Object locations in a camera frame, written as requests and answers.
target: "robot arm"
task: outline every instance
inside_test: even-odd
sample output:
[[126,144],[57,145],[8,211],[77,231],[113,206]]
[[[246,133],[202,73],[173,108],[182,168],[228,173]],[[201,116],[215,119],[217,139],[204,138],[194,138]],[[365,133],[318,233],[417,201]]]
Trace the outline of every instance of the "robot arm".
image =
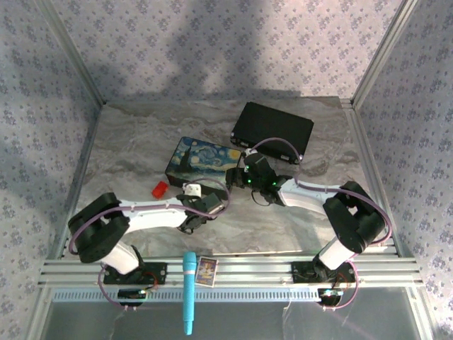
[[140,267],[142,259],[137,249],[121,242],[124,235],[156,227],[192,234],[223,209],[215,194],[201,198],[199,184],[189,184],[183,195],[157,202],[118,200],[114,193],[105,193],[70,219],[69,250],[75,244],[82,263],[101,261],[119,275],[127,275]]
[[355,182],[344,186],[296,182],[291,176],[278,176],[262,154],[249,149],[244,165],[228,170],[229,185],[249,187],[269,203],[305,208],[328,217],[336,236],[313,260],[313,270],[320,281],[327,280],[345,261],[362,253],[385,228],[384,219],[373,206],[351,196],[355,193],[371,200]]

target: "gray marble backdrop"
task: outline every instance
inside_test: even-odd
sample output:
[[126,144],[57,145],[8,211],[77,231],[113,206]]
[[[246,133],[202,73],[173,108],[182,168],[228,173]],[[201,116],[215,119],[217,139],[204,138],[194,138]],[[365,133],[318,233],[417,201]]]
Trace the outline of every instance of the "gray marble backdrop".
[[[315,122],[301,180],[326,185],[355,180],[366,188],[338,98],[260,103]],[[244,105],[243,101],[203,101],[105,106],[78,209],[108,191],[126,200],[154,200],[151,190],[166,179],[164,171],[179,139],[189,136],[231,146],[229,134]],[[270,163],[281,174],[297,170],[276,159]],[[177,193],[180,189],[172,188],[164,198]],[[144,256],[179,256],[187,250],[200,254],[316,251],[333,236],[330,223],[321,214],[276,205],[261,207],[252,201],[248,189],[234,188],[229,210],[191,236],[157,228],[129,234],[125,241]]]

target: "red object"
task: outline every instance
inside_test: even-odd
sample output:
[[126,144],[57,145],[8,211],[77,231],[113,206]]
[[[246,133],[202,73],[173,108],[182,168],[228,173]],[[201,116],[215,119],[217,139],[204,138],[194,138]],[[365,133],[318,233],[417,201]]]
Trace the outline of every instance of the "red object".
[[163,182],[163,181],[160,181],[160,182],[156,185],[156,188],[153,189],[153,191],[151,192],[151,194],[152,194],[155,198],[157,198],[158,200],[160,200],[167,190],[168,190],[168,184],[165,183],[165,182]]

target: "wallpaper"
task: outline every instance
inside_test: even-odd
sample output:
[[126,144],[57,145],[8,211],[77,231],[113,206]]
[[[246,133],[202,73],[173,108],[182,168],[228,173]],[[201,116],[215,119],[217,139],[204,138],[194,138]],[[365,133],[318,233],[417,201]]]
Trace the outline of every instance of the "wallpaper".
[[400,236],[453,338],[453,2],[422,0],[360,109]]
[[109,102],[351,98],[401,0],[53,2]]
[[96,107],[32,1],[0,3],[0,339],[22,339]]

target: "metal corner post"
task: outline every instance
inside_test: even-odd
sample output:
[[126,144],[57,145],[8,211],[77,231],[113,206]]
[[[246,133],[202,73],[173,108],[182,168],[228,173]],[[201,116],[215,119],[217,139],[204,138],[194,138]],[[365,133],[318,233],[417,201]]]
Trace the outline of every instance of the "metal corner post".
[[[379,176],[379,171],[377,169],[376,162],[374,161],[372,149],[368,142],[362,119],[350,104],[344,103],[343,108],[345,110],[346,118],[350,124],[355,144],[359,147],[359,157],[362,162],[365,177],[369,184],[370,193],[373,199],[375,199],[383,207],[383,209],[387,211],[389,217],[391,218],[394,226],[392,238],[398,251],[398,255],[401,258],[410,257],[411,255],[406,251],[398,236],[398,229],[395,225],[393,215],[391,214],[390,205],[384,191],[384,185],[382,184]],[[423,340],[438,339],[439,334],[437,321],[432,314],[432,308],[430,308],[430,303],[426,292],[424,291],[424,287],[408,285],[406,287],[406,292],[420,338]]]
[[105,101],[102,99],[101,93],[96,88],[93,78],[84,64],[76,45],[64,27],[62,19],[55,10],[53,3],[50,0],[35,0],[35,2],[38,5],[42,16],[44,16],[44,19],[47,21],[50,30],[54,33],[61,48],[74,67],[81,82],[84,84],[89,96],[98,106],[98,109],[101,109]]
[[72,181],[71,189],[68,194],[68,211],[67,217],[63,226],[62,236],[59,239],[58,244],[50,252],[50,259],[60,259],[64,253],[65,244],[68,242],[69,229],[67,223],[69,219],[74,215],[76,210],[77,201],[79,200],[82,184],[86,173],[86,167],[88,166],[88,160],[90,159],[91,150],[93,149],[94,140],[96,138],[96,132],[98,130],[99,121],[101,119],[102,111],[98,114],[93,124],[89,127],[87,138],[84,142],[84,146],[81,151],[81,158],[77,164],[77,168],[74,174],[74,180]]
[[354,96],[351,99],[352,106],[355,110],[358,110],[363,104],[367,94],[371,90],[374,82],[376,81],[379,73],[384,68],[386,61],[395,44],[401,37],[404,28],[406,27],[411,14],[417,5],[418,0],[403,0],[399,6],[393,20],[390,23],[387,32],[384,35],[376,53],[373,56],[372,61],[369,63],[367,71],[362,78],[359,86],[355,90]]

